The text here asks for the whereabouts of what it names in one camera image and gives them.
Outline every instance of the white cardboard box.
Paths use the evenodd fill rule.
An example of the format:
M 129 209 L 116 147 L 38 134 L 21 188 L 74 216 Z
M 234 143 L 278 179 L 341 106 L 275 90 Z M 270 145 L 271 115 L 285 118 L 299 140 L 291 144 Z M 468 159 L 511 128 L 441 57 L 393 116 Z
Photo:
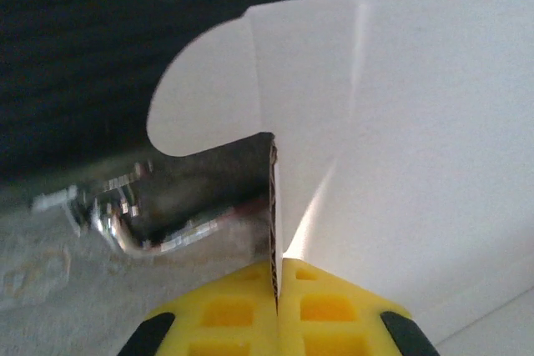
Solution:
M 252 7 L 173 61 L 148 132 L 184 156 L 260 131 L 280 250 L 433 342 L 534 286 L 534 0 Z

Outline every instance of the yellow object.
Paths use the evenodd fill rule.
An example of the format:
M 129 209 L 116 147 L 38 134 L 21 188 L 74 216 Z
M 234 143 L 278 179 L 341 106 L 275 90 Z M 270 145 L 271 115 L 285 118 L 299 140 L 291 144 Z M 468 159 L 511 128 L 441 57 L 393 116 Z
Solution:
M 119 356 L 437 355 L 401 306 L 300 260 L 282 272 L 278 314 L 257 263 L 154 310 Z

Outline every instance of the black rubber edge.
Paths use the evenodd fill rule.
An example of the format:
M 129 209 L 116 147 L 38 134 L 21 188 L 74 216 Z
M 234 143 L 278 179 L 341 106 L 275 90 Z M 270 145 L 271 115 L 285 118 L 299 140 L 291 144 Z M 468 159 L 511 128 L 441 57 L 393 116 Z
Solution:
M 440 356 L 415 321 L 395 312 L 380 317 L 402 356 Z
M 123 346 L 118 356 L 154 356 L 173 325 L 174 314 L 161 313 L 143 321 Z

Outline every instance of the dark background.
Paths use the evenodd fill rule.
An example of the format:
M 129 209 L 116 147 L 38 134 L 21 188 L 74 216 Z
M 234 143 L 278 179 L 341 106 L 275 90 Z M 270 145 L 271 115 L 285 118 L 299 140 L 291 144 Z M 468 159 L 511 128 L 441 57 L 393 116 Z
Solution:
M 161 74 L 193 38 L 277 0 L 0 0 L 0 179 L 149 145 Z

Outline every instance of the cardboard box flap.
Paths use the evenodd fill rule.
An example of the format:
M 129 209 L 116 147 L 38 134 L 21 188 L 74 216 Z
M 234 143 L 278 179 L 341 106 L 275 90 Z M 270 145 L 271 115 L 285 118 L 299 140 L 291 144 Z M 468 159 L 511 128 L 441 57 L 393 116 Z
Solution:
M 169 67 L 149 136 L 273 132 L 283 249 L 441 340 L 534 285 L 532 21 L 534 0 L 254 7 Z

